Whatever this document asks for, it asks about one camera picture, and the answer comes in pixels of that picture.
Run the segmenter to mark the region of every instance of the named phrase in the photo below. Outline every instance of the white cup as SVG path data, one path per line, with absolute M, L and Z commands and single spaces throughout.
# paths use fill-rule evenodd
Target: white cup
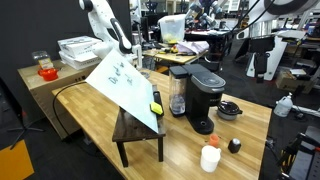
M 204 146 L 201 150 L 200 165 L 206 172 L 213 172 L 216 170 L 218 162 L 220 160 L 221 149 L 213 146 Z

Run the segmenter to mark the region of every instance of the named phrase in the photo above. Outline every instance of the wooden stool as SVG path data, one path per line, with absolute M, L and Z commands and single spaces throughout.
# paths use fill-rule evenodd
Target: wooden stool
M 163 137 L 166 135 L 161 120 L 158 120 L 157 134 L 131 114 L 120 108 L 112 141 L 117 143 L 123 167 L 128 167 L 128 159 L 124 148 L 125 142 L 158 139 L 159 162 L 163 161 Z

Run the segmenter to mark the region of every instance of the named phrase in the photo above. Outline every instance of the white storage bin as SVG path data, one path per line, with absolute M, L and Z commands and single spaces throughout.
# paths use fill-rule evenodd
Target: white storage bin
M 176 44 L 184 39 L 185 14 L 170 15 L 159 19 L 161 37 L 164 43 Z
M 59 54 L 63 62 L 67 63 L 68 65 L 70 65 L 71 67 L 77 70 L 84 69 L 86 67 L 93 66 L 95 64 L 99 64 L 102 61 L 98 56 L 94 54 L 83 55 L 82 57 L 77 59 L 74 59 L 68 56 L 62 51 L 59 51 Z
M 59 40 L 60 50 L 72 58 L 81 57 L 83 54 L 92 53 L 92 45 L 102 42 L 100 39 L 81 36 L 65 40 Z

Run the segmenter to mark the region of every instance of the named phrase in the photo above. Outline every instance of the single-serve coffee machine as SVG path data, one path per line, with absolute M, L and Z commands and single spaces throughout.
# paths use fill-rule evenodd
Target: single-serve coffee machine
M 181 67 L 179 68 L 179 73 L 186 74 L 185 94 L 183 96 L 185 102 L 184 114 L 196 132 L 210 134 L 213 131 L 214 124 L 208 117 L 209 108 L 217 106 L 221 101 L 226 82 L 200 64 L 190 64 Z M 175 69 L 175 67 L 170 67 L 170 72 L 173 71 L 173 73 L 170 73 L 170 76 L 176 75 L 174 73 Z

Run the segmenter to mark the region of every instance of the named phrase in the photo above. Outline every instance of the spray bottle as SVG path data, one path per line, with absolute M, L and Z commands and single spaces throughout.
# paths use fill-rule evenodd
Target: spray bottle
M 287 117 L 289 114 L 293 103 L 291 100 L 291 93 L 289 93 L 288 96 L 284 96 L 280 101 L 278 102 L 276 108 L 274 108 L 274 113 L 280 117 Z

